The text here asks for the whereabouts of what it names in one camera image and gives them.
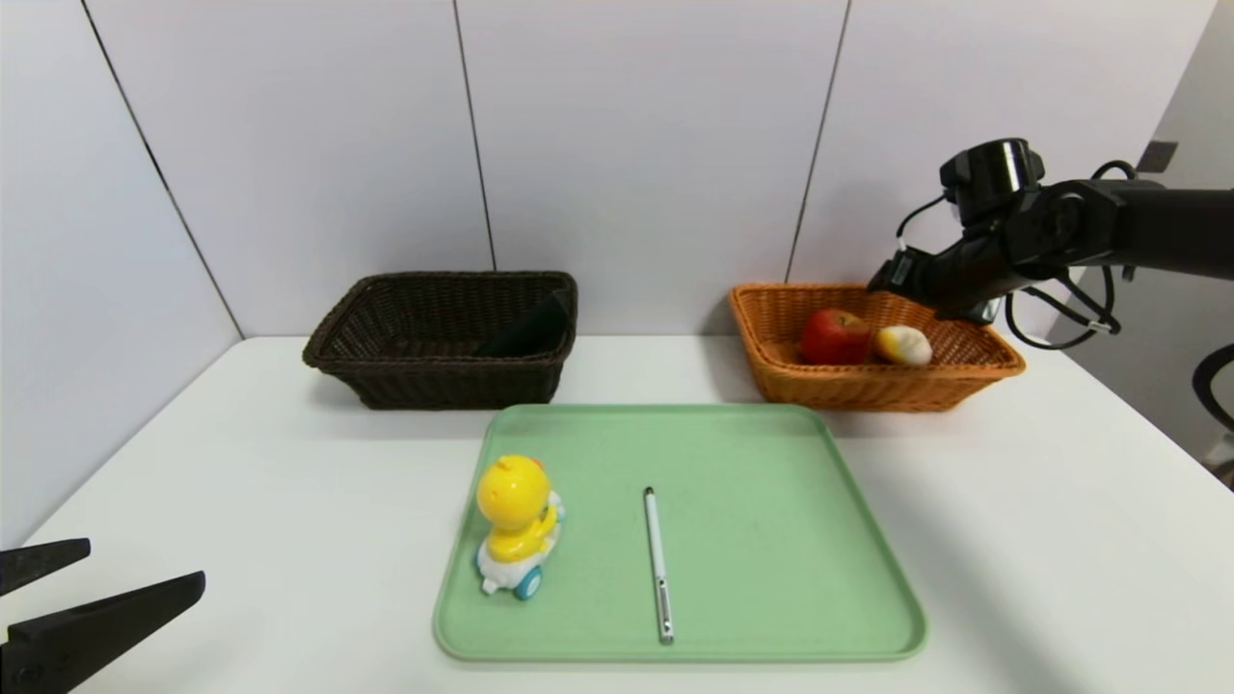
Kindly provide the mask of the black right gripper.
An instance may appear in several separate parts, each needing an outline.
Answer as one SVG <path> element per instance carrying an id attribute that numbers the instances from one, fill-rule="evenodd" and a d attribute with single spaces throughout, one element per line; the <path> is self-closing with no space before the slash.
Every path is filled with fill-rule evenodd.
<path id="1" fill-rule="evenodd" d="M 869 293 L 891 291 L 937 312 L 983 311 L 992 300 L 993 246 L 960 240 L 938 254 L 905 247 L 868 282 Z"/>

